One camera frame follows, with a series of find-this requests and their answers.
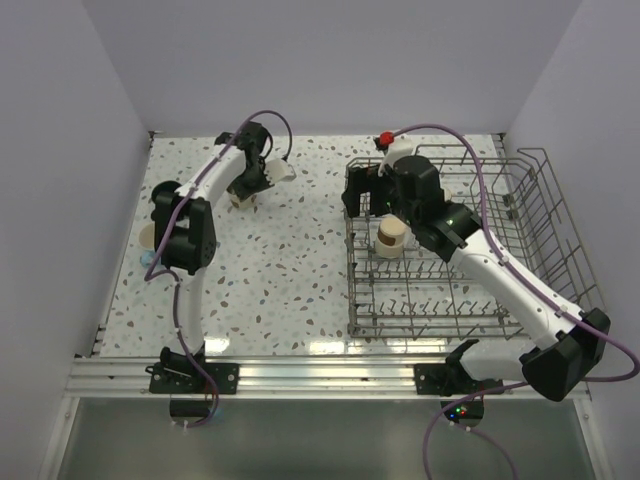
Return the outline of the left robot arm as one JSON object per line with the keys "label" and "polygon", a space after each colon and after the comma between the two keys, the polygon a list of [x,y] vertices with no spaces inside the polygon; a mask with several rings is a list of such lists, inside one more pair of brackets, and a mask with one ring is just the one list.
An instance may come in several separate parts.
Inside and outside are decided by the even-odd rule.
{"label": "left robot arm", "polygon": [[258,193],[274,186],[266,161],[271,133],[250,121],[214,142],[214,156],[187,182],[164,182],[152,192],[155,256],[145,276],[174,279],[173,339],[160,362],[185,392],[201,390],[208,379],[201,325],[203,282],[217,250],[214,206],[225,194],[235,208],[249,207]]}

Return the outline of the dark teal mug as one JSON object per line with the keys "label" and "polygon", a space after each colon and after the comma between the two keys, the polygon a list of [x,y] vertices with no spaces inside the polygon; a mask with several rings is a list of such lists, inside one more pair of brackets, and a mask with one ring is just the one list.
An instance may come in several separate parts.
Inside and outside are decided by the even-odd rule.
{"label": "dark teal mug", "polygon": [[175,192],[179,187],[181,186],[181,184],[177,181],[164,181],[161,183],[158,183],[151,191],[151,201],[153,203],[156,202],[157,197],[161,194],[161,193],[173,193]]}

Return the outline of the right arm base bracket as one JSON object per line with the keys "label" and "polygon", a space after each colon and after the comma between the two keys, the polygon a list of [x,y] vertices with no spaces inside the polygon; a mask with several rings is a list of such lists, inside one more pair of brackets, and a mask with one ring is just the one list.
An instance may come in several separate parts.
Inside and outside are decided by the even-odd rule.
{"label": "right arm base bracket", "polygon": [[413,366],[417,395],[450,396],[449,373],[444,363],[418,363]]}

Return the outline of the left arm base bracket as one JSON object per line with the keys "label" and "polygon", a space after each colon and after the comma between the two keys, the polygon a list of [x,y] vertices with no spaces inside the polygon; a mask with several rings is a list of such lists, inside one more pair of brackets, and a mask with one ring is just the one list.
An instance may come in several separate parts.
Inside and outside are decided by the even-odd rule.
{"label": "left arm base bracket", "polygon": [[240,365],[237,363],[206,363],[204,370],[216,384],[219,395],[235,395],[240,379]]}

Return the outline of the light blue mug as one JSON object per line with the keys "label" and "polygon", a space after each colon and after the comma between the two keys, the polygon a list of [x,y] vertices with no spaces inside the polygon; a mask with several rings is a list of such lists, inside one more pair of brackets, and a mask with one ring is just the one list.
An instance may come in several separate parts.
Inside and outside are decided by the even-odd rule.
{"label": "light blue mug", "polygon": [[148,268],[153,261],[155,255],[154,241],[155,226],[153,223],[149,223],[140,230],[138,235],[139,246],[142,249],[140,263],[144,268]]}

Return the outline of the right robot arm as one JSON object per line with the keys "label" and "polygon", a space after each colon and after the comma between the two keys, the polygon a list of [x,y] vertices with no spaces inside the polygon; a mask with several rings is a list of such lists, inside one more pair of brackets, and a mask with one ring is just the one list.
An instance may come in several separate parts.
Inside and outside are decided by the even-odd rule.
{"label": "right robot arm", "polygon": [[393,164],[350,167],[342,201],[349,217],[362,195],[374,216],[391,214],[419,245],[479,283],[527,334],[522,341],[467,340],[445,360],[444,395],[492,381],[525,382],[559,402],[599,363],[611,321],[564,298],[528,270],[478,213],[445,192],[429,159],[405,155]]}

